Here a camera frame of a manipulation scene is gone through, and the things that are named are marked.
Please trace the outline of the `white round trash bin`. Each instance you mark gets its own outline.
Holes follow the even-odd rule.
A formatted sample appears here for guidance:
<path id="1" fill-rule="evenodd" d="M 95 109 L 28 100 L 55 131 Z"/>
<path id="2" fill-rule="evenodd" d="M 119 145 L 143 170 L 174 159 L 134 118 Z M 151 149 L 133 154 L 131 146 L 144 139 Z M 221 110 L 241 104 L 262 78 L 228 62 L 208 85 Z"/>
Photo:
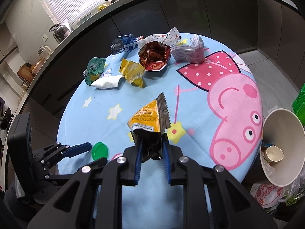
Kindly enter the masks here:
<path id="1" fill-rule="evenodd" d="M 263 166 L 267 180 L 277 186 L 290 185 L 304 165 L 304 128 L 298 117 L 287 109 L 276 109 L 263 123 L 263 142 L 270 143 L 283 152 L 283 159 Z"/>

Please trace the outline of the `pink tissue pack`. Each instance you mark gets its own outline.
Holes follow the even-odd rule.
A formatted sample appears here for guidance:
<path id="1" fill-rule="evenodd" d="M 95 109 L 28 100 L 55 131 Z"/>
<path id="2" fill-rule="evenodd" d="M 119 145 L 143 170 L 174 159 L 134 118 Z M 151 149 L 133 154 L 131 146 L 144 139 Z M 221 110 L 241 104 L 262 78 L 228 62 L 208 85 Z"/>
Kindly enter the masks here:
<path id="1" fill-rule="evenodd" d="M 193 34 L 190 44 L 178 44 L 171 47 L 171 54 L 176 62 L 200 64 L 205 60 L 204 42 L 199 35 Z"/>

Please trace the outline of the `blue foil snack bag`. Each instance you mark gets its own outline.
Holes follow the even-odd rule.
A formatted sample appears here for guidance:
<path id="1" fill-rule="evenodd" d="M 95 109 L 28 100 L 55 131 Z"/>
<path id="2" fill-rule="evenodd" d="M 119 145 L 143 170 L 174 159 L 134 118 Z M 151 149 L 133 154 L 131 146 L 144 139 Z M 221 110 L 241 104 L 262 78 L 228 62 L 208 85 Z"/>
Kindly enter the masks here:
<path id="1" fill-rule="evenodd" d="M 137 38 L 132 34 L 117 36 L 110 45 L 112 55 L 131 52 L 137 48 Z"/>

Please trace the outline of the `white fish snack wrapper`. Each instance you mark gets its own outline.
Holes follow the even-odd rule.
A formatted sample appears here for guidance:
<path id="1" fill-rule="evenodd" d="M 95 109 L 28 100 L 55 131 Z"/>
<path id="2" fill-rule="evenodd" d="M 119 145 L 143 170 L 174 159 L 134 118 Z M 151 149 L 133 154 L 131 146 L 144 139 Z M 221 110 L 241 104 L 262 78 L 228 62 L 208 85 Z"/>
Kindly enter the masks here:
<path id="1" fill-rule="evenodd" d="M 152 34 L 149 36 L 138 36 L 137 38 L 137 47 L 140 49 L 144 45 L 150 42 L 159 42 L 167 46 L 175 46 L 182 41 L 182 37 L 176 27 L 173 27 L 166 34 Z"/>

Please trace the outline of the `green plastic bottle front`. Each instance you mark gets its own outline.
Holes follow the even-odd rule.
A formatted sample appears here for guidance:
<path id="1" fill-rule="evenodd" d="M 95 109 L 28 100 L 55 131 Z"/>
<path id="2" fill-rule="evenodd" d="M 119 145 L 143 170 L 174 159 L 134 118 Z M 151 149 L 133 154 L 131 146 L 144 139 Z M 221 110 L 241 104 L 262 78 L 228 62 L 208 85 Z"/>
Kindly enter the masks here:
<path id="1" fill-rule="evenodd" d="M 293 111 L 303 126 L 305 126 L 305 84 L 292 104 Z"/>

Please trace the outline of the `green snack bag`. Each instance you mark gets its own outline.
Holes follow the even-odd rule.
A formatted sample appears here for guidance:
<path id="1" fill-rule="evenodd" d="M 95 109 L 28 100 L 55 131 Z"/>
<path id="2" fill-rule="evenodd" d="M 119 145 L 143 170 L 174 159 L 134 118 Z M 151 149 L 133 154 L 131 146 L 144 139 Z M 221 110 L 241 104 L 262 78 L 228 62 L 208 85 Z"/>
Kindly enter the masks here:
<path id="1" fill-rule="evenodd" d="M 101 76 L 104 71 L 105 62 L 106 59 L 100 57 L 93 57 L 88 62 L 87 68 L 83 71 L 83 77 L 88 86 L 91 86 Z"/>

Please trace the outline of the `dark kitchen cabinets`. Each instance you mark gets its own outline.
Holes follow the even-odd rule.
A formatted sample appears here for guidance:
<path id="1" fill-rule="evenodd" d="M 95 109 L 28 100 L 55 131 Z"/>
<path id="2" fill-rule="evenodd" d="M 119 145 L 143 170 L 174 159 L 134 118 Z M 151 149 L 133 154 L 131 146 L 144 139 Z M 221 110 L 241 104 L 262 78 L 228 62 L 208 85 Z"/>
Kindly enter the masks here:
<path id="1" fill-rule="evenodd" d="M 225 44 L 258 49 L 293 82 L 304 84 L 304 18 L 281 0 L 135 0 L 74 30 L 34 81 L 30 98 L 61 116 L 92 57 L 110 55 L 120 35 L 148 36 L 177 28 Z"/>

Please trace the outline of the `wooden cutting board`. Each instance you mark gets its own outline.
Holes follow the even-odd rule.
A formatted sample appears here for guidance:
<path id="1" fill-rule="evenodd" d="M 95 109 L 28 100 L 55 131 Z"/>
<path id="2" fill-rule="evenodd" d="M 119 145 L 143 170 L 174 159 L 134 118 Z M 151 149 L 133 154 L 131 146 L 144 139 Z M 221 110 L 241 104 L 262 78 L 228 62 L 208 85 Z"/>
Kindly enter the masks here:
<path id="1" fill-rule="evenodd" d="M 30 84 L 35 74 L 33 73 L 34 65 L 31 65 L 30 63 L 25 63 L 17 72 L 18 77 L 28 84 Z"/>

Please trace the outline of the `steel kettle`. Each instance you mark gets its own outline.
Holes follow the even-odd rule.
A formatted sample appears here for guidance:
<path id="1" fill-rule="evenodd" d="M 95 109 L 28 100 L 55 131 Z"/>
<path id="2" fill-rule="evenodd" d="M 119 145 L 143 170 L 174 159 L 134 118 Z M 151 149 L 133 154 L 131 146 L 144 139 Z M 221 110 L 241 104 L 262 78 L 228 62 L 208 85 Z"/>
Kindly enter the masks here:
<path id="1" fill-rule="evenodd" d="M 49 32 L 53 33 L 53 37 L 60 44 L 71 33 L 71 30 L 67 26 L 58 23 L 51 26 Z"/>

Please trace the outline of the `black yellow chip bag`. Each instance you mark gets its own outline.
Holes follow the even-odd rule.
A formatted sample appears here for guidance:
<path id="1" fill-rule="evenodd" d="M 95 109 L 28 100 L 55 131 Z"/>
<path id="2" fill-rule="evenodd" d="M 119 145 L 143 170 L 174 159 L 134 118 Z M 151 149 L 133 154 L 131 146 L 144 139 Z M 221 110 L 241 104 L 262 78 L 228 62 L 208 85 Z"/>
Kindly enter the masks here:
<path id="1" fill-rule="evenodd" d="M 166 129 L 171 127 L 168 105 L 165 94 L 160 93 L 158 97 L 138 110 L 128 120 L 135 145 L 143 141 L 142 162 L 149 159 L 160 160 L 162 148 L 162 136 Z"/>

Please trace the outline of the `yellow sponge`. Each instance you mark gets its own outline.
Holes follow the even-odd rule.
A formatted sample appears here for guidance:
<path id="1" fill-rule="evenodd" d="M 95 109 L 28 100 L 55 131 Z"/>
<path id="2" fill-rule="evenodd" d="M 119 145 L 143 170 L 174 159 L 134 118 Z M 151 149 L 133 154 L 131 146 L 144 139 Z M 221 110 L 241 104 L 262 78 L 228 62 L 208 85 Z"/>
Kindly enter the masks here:
<path id="1" fill-rule="evenodd" d="M 102 4 L 98 7 L 98 11 L 101 11 L 107 7 L 107 4 Z"/>

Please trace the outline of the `white paper napkin pack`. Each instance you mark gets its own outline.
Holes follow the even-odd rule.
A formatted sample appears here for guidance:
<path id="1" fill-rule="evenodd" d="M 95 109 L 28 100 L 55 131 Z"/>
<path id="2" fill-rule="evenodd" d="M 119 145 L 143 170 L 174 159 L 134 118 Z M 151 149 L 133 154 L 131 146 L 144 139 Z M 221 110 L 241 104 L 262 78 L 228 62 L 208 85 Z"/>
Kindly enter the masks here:
<path id="1" fill-rule="evenodd" d="M 108 77 L 101 77 L 94 81 L 91 86 L 98 88 L 100 90 L 107 90 L 112 88 L 118 88 L 120 80 L 123 78 L 122 75 L 116 76 L 108 76 Z"/>

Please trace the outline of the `yellow snack wrapper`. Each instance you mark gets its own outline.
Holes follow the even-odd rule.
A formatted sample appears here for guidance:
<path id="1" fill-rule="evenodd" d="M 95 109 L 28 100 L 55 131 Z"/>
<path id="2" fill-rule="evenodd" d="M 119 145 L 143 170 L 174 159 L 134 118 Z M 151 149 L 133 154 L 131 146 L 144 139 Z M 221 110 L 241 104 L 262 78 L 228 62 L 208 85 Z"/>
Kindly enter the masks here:
<path id="1" fill-rule="evenodd" d="M 143 75 L 145 68 L 140 64 L 123 58 L 119 67 L 119 73 L 123 75 L 126 81 L 130 84 L 144 87 Z"/>

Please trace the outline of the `red foil snack bag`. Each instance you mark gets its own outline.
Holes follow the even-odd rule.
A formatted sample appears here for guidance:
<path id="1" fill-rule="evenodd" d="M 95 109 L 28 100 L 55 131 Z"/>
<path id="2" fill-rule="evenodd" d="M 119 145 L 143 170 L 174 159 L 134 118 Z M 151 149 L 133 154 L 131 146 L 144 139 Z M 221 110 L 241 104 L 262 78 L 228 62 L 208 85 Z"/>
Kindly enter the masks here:
<path id="1" fill-rule="evenodd" d="M 157 72 L 168 64 L 171 57 L 171 47 L 158 41 L 152 41 L 142 46 L 138 55 L 140 64 L 146 71 Z"/>

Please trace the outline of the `green plastic lid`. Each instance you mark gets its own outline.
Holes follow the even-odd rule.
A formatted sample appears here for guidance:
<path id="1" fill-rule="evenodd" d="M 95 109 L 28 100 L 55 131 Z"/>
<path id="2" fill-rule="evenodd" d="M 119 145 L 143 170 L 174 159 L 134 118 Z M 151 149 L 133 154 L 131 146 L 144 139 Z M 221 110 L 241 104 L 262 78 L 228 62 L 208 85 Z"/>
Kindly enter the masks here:
<path id="1" fill-rule="evenodd" d="M 98 160 L 100 158 L 108 158 L 109 156 L 109 149 L 107 147 L 107 145 L 105 145 L 104 143 L 102 142 L 98 142 L 96 143 L 93 148 L 92 148 L 92 151 L 91 151 L 91 157 L 92 159 L 95 161 L 95 160 Z"/>

